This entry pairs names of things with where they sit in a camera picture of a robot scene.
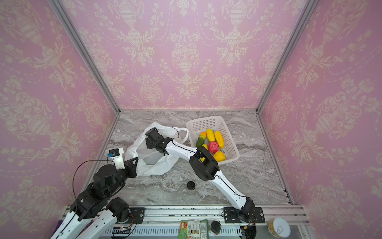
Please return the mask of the white plastic bag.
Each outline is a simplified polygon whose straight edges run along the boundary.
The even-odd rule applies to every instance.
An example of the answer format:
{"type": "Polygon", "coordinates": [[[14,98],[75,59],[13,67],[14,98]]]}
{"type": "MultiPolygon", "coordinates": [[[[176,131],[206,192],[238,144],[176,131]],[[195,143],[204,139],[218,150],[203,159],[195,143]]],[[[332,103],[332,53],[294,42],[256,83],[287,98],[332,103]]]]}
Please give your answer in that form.
{"type": "Polygon", "coordinates": [[[173,138],[177,143],[184,143],[189,137],[189,130],[185,127],[163,126],[157,122],[150,124],[125,153],[125,160],[138,157],[136,172],[139,177],[163,175],[170,171],[180,159],[178,156],[161,154],[156,149],[147,149],[145,134],[154,127],[164,138],[173,138]]]}

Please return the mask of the orange green toy mango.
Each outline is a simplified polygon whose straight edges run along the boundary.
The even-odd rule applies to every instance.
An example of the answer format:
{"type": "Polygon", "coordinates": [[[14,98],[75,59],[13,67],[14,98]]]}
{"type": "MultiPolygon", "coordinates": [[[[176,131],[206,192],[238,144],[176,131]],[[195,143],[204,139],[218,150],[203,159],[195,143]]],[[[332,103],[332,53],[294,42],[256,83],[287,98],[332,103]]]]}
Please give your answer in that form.
{"type": "Polygon", "coordinates": [[[196,147],[199,148],[199,147],[203,146],[205,144],[206,138],[207,138],[206,132],[204,132],[204,131],[201,132],[201,134],[198,137],[196,147]]]}

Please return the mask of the yellow toy corn fruit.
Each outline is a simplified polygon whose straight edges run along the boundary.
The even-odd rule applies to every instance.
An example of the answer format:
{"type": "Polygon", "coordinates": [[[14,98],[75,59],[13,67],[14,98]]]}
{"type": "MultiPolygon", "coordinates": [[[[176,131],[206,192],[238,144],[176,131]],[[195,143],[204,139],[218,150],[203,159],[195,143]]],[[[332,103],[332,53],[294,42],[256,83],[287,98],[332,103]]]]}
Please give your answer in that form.
{"type": "Polygon", "coordinates": [[[215,142],[215,135],[214,135],[213,130],[207,129],[206,134],[207,134],[207,138],[208,138],[209,142],[215,142]]]}

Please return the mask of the red toy apple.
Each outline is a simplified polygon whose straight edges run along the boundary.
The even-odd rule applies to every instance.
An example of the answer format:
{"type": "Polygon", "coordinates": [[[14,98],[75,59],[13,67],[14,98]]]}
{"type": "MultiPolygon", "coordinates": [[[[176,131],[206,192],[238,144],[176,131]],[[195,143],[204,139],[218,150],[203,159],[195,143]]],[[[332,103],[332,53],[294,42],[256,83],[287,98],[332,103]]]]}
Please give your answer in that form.
{"type": "Polygon", "coordinates": [[[215,154],[216,152],[219,151],[219,145],[217,142],[210,142],[208,146],[208,150],[211,154],[215,154]]]}

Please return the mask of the yellow orange toy fruit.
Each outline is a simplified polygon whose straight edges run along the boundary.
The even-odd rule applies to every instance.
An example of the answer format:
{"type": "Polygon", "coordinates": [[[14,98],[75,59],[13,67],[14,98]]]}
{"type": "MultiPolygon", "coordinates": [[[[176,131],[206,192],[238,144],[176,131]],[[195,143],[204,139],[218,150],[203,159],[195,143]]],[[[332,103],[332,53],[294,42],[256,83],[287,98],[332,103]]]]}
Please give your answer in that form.
{"type": "Polygon", "coordinates": [[[213,155],[214,159],[217,161],[217,162],[223,162],[223,161],[226,161],[226,155],[221,152],[221,151],[217,151],[214,155],[213,155]]]}

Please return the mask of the long yellow toy fruit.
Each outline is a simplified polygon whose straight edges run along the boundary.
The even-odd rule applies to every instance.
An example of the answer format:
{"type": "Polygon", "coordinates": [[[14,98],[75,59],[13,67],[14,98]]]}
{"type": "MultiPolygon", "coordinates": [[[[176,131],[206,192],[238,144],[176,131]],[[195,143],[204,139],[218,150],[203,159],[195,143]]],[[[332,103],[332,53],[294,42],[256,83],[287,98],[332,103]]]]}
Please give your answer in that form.
{"type": "Polygon", "coordinates": [[[203,147],[206,148],[206,149],[208,149],[208,145],[207,145],[207,144],[203,144],[203,147]]]}

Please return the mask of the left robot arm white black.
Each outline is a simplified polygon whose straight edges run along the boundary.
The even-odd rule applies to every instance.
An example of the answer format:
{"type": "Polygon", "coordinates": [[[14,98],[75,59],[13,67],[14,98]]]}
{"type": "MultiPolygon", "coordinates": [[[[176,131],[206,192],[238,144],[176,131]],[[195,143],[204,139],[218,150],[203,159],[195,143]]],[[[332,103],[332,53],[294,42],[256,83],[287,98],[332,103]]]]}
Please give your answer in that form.
{"type": "Polygon", "coordinates": [[[80,193],[70,211],[51,236],[53,239],[97,239],[111,225],[134,222],[129,205],[114,196],[129,178],[137,177],[138,158],[123,161],[123,168],[106,164],[93,176],[93,182],[80,193]]]}

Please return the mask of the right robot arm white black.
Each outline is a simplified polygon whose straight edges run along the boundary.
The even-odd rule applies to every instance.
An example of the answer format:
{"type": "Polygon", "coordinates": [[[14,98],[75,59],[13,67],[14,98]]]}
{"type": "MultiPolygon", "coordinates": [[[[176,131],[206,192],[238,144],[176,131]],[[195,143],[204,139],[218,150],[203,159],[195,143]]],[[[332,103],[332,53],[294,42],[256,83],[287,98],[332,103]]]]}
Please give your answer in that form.
{"type": "Polygon", "coordinates": [[[156,149],[164,155],[172,155],[189,162],[199,179],[210,182],[228,199],[240,220],[254,223],[255,204],[252,198],[242,194],[224,176],[218,162],[204,147],[189,147],[176,142],[173,138],[164,138],[158,129],[151,128],[146,134],[148,149],[156,149]]]}

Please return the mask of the yellow ridged toy fruit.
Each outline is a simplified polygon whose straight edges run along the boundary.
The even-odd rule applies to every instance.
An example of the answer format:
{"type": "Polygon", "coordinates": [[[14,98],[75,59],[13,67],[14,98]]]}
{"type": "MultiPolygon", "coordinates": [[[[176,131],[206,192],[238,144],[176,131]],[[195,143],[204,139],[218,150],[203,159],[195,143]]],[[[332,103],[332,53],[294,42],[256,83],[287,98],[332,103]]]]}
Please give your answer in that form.
{"type": "Polygon", "coordinates": [[[214,135],[215,135],[215,141],[218,143],[219,148],[223,149],[224,148],[224,138],[223,138],[221,132],[215,131],[214,135]]]}

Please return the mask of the white perforated plastic basket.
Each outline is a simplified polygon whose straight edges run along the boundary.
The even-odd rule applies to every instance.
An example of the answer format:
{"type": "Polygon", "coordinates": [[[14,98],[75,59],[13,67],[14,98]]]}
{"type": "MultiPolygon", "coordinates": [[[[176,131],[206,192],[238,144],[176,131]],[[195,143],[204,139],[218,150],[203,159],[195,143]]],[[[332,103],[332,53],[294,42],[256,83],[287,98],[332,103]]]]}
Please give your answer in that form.
{"type": "Polygon", "coordinates": [[[192,147],[205,146],[218,156],[219,164],[227,164],[239,159],[239,151],[221,116],[193,119],[187,122],[189,140],[192,147]]]}

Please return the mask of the small black cylinder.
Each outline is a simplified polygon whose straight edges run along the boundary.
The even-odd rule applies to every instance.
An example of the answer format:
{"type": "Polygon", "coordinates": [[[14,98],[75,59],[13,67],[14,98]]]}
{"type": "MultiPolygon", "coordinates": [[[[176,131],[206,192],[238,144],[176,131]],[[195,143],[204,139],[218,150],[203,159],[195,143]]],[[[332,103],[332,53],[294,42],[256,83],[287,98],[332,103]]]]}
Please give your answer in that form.
{"type": "Polygon", "coordinates": [[[189,181],[186,185],[188,191],[194,191],[196,188],[196,184],[194,181],[189,181]]]}

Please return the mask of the green snack packet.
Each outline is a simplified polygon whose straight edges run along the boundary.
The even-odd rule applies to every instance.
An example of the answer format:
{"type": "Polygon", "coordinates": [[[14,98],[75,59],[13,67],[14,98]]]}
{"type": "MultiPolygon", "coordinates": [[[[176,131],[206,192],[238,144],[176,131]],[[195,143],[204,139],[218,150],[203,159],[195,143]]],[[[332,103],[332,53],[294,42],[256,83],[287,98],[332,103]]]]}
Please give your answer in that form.
{"type": "Polygon", "coordinates": [[[209,223],[208,220],[196,221],[187,220],[181,221],[178,234],[179,239],[208,239],[209,238],[209,223]]]}

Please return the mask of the dark lidded jar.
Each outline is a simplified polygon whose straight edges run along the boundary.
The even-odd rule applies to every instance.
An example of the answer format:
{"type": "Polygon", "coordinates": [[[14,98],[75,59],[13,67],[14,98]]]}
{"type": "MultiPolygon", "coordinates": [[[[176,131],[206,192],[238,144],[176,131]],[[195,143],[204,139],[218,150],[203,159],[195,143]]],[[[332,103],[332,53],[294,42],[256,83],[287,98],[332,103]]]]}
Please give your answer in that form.
{"type": "Polygon", "coordinates": [[[215,235],[219,235],[221,231],[221,223],[219,221],[212,221],[210,224],[210,231],[215,235]]]}

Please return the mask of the yellow tin can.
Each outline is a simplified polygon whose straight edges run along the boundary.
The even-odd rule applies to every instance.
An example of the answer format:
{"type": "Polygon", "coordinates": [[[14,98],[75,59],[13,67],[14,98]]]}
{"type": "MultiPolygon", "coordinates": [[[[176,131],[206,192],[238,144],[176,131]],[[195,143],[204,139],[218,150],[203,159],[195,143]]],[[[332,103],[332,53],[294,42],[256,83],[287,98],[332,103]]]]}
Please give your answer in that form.
{"type": "Polygon", "coordinates": [[[289,223],[283,218],[274,218],[268,221],[268,231],[275,238],[288,238],[291,234],[289,223]]]}

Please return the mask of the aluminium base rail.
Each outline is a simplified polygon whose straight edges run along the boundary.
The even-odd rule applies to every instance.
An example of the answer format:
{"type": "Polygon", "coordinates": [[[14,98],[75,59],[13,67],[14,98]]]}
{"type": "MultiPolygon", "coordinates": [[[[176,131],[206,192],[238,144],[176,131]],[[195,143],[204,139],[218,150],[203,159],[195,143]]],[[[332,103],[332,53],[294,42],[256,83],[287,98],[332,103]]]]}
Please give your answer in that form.
{"type": "Polygon", "coordinates": [[[268,222],[283,218],[290,225],[291,239],[313,239],[310,223],[302,206],[257,205],[252,223],[246,223],[228,210],[227,205],[151,205],[132,206],[134,219],[114,224],[101,233],[102,239],[176,239],[181,221],[214,221],[220,223],[220,232],[209,232],[211,239],[241,239],[243,230],[255,227],[256,238],[272,239],[268,222]]]}

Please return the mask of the silver left corner post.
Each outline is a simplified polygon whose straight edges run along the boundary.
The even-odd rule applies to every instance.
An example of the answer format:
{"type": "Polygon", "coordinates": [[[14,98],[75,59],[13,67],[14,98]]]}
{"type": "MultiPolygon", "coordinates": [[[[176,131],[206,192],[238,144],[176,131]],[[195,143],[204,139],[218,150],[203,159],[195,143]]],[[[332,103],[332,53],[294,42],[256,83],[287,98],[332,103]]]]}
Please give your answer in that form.
{"type": "Polygon", "coordinates": [[[100,70],[96,67],[95,62],[92,60],[90,52],[87,50],[85,44],[83,43],[80,34],[78,33],[69,16],[67,15],[63,4],[61,4],[61,2],[58,0],[48,0],[48,2],[51,5],[53,11],[55,12],[57,18],[59,19],[60,23],[64,27],[67,35],[71,39],[73,45],[77,49],[81,58],[83,59],[84,63],[86,64],[88,70],[97,82],[99,88],[101,89],[109,104],[113,108],[114,112],[117,115],[119,115],[120,108],[118,107],[115,98],[113,97],[107,84],[102,78],[100,70]]]}

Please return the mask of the silver corner post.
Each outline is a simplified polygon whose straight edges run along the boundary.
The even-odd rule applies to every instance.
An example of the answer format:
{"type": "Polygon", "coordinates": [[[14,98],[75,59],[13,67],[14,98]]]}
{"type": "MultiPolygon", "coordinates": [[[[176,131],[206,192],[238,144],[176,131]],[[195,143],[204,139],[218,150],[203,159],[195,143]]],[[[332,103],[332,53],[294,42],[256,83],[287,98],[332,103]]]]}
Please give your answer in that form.
{"type": "Polygon", "coordinates": [[[113,108],[114,112],[117,115],[119,115],[120,108],[118,107],[115,98],[113,97],[107,84],[102,78],[100,70],[96,67],[95,62],[92,60],[90,52],[87,50],[85,44],[83,43],[80,34],[78,33],[69,16],[67,15],[63,4],[61,4],[61,2],[58,0],[48,0],[48,2],[51,5],[53,11],[55,12],[57,18],[59,19],[60,23],[64,27],[67,35],[71,39],[73,45],[77,49],[81,58],[83,59],[84,63],[86,64],[88,70],[97,82],[99,88],[101,89],[109,104],[113,108]]]}
{"type": "Polygon", "coordinates": [[[264,94],[260,100],[260,103],[258,105],[258,108],[256,109],[256,112],[258,115],[261,114],[261,112],[264,110],[266,103],[278,81],[278,78],[280,77],[284,67],[286,66],[291,54],[293,53],[293,50],[295,46],[298,43],[298,40],[305,29],[312,13],[314,12],[314,9],[319,1],[318,0],[309,0],[306,2],[304,8],[302,9],[301,16],[299,17],[298,21],[296,22],[296,25],[291,32],[290,39],[288,40],[286,47],[281,55],[281,58],[278,61],[278,64],[276,65],[275,71],[265,88],[264,94]]]}

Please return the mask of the silver right corner post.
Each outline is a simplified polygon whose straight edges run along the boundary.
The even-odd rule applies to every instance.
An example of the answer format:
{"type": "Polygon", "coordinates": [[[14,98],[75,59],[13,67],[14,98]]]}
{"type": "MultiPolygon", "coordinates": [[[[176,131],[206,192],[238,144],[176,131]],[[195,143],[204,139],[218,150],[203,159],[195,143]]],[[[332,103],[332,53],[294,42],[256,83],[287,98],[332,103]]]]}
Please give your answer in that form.
{"type": "Polygon", "coordinates": [[[291,54],[293,53],[293,50],[295,46],[298,43],[298,40],[305,29],[312,13],[314,12],[314,9],[319,1],[318,0],[309,0],[306,2],[304,8],[302,9],[301,16],[299,17],[298,21],[296,22],[296,25],[291,32],[290,39],[288,40],[286,47],[281,55],[281,58],[278,61],[278,64],[276,65],[275,71],[265,88],[264,94],[260,100],[260,103],[258,105],[258,108],[256,109],[256,112],[258,115],[261,114],[261,112],[264,110],[266,103],[278,81],[278,78],[280,77],[284,67],[286,66],[291,54]]]}

